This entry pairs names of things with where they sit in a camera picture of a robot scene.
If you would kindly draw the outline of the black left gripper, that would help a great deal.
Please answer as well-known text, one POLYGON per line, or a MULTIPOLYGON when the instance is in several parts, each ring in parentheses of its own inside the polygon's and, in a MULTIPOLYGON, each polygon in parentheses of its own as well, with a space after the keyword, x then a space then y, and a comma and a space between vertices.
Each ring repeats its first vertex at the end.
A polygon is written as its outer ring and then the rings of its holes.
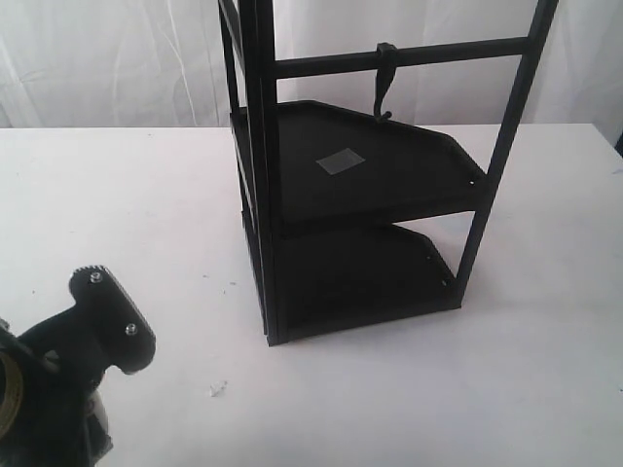
POLYGON ((94 466, 112 448, 96 385, 64 351, 86 326, 73 307, 20 336, 1 322, 1 464, 94 466))

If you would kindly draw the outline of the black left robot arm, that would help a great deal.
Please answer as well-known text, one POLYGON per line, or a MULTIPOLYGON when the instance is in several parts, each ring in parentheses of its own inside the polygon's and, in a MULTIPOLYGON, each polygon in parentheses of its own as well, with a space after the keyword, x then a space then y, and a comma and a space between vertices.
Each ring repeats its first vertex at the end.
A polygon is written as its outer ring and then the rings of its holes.
POLYGON ((103 375, 80 360, 91 342, 76 305, 19 336, 1 321, 3 466, 94 466, 112 449, 103 375))

